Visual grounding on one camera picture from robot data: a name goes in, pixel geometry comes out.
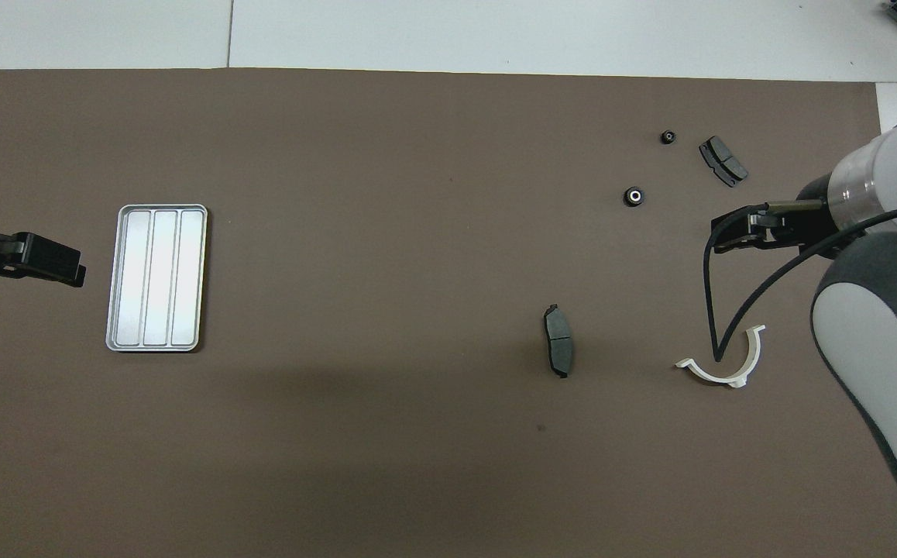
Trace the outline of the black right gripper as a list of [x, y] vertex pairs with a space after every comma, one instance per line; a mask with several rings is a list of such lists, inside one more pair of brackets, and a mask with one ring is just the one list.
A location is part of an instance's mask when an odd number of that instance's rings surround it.
[[[767, 205], [746, 205], [712, 219], [712, 233], [721, 234], [712, 244], [715, 254], [732, 250], [781, 250], [798, 248], [800, 252], [838, 232], [828, 202], [831, 174], [808, 183], [795, 200], [768, 201]], [[751, 215], [765, 212], [774, 222], [766, 232], [726, 232], [732, 227], [747, 227]]]

